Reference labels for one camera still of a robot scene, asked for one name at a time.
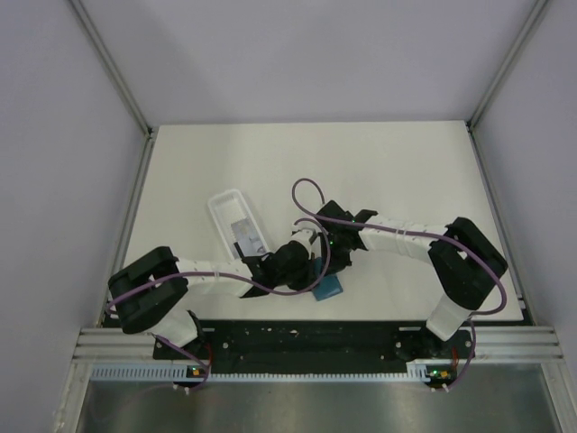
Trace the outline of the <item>blue leather card holder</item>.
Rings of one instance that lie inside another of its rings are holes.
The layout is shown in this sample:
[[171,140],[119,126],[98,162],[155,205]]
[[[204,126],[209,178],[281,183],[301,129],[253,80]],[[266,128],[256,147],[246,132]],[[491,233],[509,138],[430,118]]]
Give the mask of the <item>blue leather card holder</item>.
[[[323,270],[323,259],[316,258],[314,261],[315,278],[318,278]],[[335,274],[328,273],[324,278],[312,289],[312,294],[316,301],[323,301],[334,296],[340,295],[343,292],[343,286]]]

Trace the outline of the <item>white plastic basket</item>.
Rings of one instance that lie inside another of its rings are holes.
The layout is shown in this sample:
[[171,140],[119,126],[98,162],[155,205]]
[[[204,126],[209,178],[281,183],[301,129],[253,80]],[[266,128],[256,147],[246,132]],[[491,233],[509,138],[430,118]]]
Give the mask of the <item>white plastic basket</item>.
[[240,259],[241,256],[244,255],[240,250],[239,245],[235,242],[231,224],[245,218],[248,218],[253,222],[267,249],[266,253],[270,251],[270,248],[257,225],[256,219],[251,212],[244,195],[239,189],[228,189],[225,192],[214,195],[207,201],[207,207],[224,243],[224,248],[232,260]]

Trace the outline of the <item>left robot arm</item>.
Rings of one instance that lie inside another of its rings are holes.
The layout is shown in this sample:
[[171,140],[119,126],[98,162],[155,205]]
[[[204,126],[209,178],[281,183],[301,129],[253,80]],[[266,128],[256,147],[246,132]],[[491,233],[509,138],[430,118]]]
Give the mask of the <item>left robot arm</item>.
[[290,297],[311,291],[321,276],[311,249],[296,240],[275,253],[243,254],[228,262],[178,258],[168,246],[160,246],[109,279],[107,310],[118,316],[125,334],[160,336],[191,358],[205,344],[194,311],[196,297]]

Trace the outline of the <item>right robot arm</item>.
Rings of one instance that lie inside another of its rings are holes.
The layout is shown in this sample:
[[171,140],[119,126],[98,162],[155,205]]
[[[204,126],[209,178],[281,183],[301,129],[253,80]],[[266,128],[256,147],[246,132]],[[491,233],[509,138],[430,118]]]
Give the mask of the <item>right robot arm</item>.
[[375,210],[357,214],[330,200],[316,213],[329,234],[330,272],[350,266],[351,252],[382,251],[429,264],[444,294],[421,334],[423,350],[433,357],[453,347],[453,335],[481,308],[508,270],[504,256],[468,218],[458,216],[445,226],[386,218]]

